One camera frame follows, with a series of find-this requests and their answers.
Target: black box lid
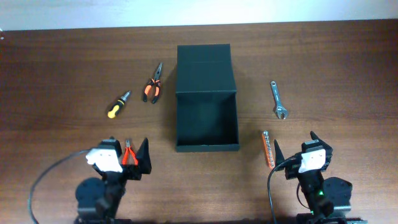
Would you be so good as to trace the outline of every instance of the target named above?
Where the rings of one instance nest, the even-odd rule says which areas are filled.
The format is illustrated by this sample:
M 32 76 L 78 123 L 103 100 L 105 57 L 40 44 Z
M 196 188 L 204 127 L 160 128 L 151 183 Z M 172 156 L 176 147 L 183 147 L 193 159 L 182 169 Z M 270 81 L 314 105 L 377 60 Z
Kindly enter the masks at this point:
M 177 52 L 176 94 L 236 92 L 229 44 L 181 45 Z

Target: wrench head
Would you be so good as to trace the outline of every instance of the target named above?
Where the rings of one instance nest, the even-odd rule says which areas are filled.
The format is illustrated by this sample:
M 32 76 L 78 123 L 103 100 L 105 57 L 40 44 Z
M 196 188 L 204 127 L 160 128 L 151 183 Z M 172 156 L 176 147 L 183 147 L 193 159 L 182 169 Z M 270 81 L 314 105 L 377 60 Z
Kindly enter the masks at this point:
M 289 112 L 287 112 L 287 109 L 283 107 L 277 107 L 275 110 L 276 116 L 278 116 L 279 119 L 286 119 L 289 115 Z

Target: black box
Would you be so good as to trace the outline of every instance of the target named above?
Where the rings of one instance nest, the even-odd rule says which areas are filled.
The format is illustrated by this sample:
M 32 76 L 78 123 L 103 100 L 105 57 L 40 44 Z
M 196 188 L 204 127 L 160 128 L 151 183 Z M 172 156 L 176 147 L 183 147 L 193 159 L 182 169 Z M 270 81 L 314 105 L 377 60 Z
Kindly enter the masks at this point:
M 177 152 L 239 150 L 229 44 L 177 49 Z

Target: metal tool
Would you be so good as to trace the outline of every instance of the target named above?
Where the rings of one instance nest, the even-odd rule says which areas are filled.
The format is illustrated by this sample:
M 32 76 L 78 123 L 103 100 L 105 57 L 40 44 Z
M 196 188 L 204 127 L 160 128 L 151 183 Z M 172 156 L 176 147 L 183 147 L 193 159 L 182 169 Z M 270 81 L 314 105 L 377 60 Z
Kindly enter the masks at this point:
M 4 37 L 2 35 L 2 29 L 0 28 L 0 40 L 4 40 Z
M 262 132 L 262 142 L 264 143 L 264 154 L 266 155 L 267 165 L 270 169 L 275 167 L 274 156 L 272 156 L 271 144 L 269 144 L 268 131 Z
M 272 94 L 274 95 L 275 104 L 276 104 L 275 114 L 278 116 L 279 119 L 286 119 L 287 116 L 289 115 L 289 112 L 287 112 L 287 109 L 285 109 L 282 106 L 282 103 L 280 102 L 278 87 L 276 86 L 275 81 L 271 81 L 271 88 L 272 88 Z
M 144 102 L 147 101 L 148 94 L 149 94 L 149 91 L 152 88 L 152 86 L 155 86 L 155 95 L 154 95 L 154 98 L 152 99 L 152 103 L 156 103 L 157 99 L 159 99 L 159 93 L 160 93 L 159 78 L 160 78 L 160 74 L 162 73 L 162 64 L 163 63 L 160 63 L 159 67 L 157 68 L 156 73 L 155 73 L 155 78 L 151 78 L 148 81 L 147 86 L 145 87 L 144 94 L 142 95 L 142 100 Z
M 117 102 L 115 102 L 115 104 L 108 111 L 109 118 L 115 118 L 116 115 L 120 113 L 130 94 L 131 91 L 127 91 L 122 97 L 120 97 L 120 99 L 117 100 Z
M 138 165 L 138 160 L 136 158 L 136 153 L 132 150 L 132 146 L 130 144 L 130 139 L 126 139 L 126 150 L 124 151 L 124 156 L 122 160 L 122 165 L 129 164 L 129 156 L 131 155 L 132 159 L 134 160 L 133 165 Z

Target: orange socket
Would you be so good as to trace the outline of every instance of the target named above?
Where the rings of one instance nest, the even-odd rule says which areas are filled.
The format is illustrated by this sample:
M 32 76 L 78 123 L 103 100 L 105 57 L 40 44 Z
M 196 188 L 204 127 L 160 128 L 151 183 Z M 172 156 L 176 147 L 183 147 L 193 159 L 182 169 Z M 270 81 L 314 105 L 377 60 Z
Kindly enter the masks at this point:
M 264 154 L 266 156 L 267 165 L 270 169 L 275 167 L 274 156 L 272 155 L 272 149 L 269 142 L 268 131 L 264 131 L 261 134 L 262 143 L 264 145 Z

